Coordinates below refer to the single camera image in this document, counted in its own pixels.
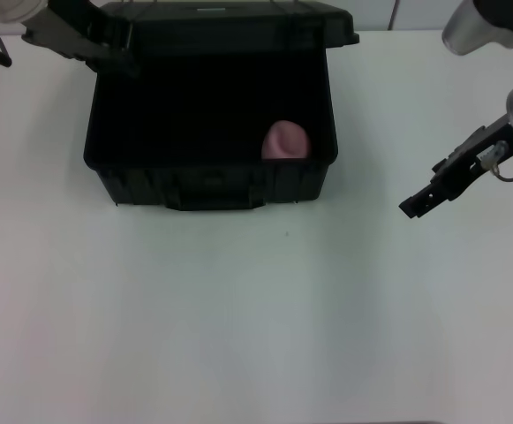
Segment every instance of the pink object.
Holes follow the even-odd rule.
[[[305,159],[310,154],[306,130],[290,121],[273,124],[262,145],[262,159]]]

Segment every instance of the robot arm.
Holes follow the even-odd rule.
[[[450,51],[465,55],[499,42],[513,49],[513,0],[464,0],[442,33]],[[488,171],[498,178],[499,163],[513,156],[513,90],[507,114],[488,128],[479,128],[447,158],[433,167],[430,185],[404,201],[400,208],[409,217],[421,217],[445,200],[452,201]]]
[[[92,69],[133,67],[132,22],[88,0],[0,0],[0,22],[23,24],[26,42],[86,61]]]

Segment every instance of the open black case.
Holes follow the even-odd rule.
[[[337,145],[325,49],[358,42],[352,16],[315,2],[113,3],[137,72],[96,62],[84,158],[115,203],[178,210],[311,201]],[[261,159],[279,120],[305,160]]]

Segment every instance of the black case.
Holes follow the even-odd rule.
[[[115,3],[140,75],[98,71],[84,158],[115,203],[178,210],[311,201],[338,150],[325,49],[358,42],[320,3]],[[279,120],[305,160],[261,159]]]

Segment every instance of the case lid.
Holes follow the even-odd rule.
[[[352,16],[319,2],[111,3],[143,58],[326,49],[356,44]]]

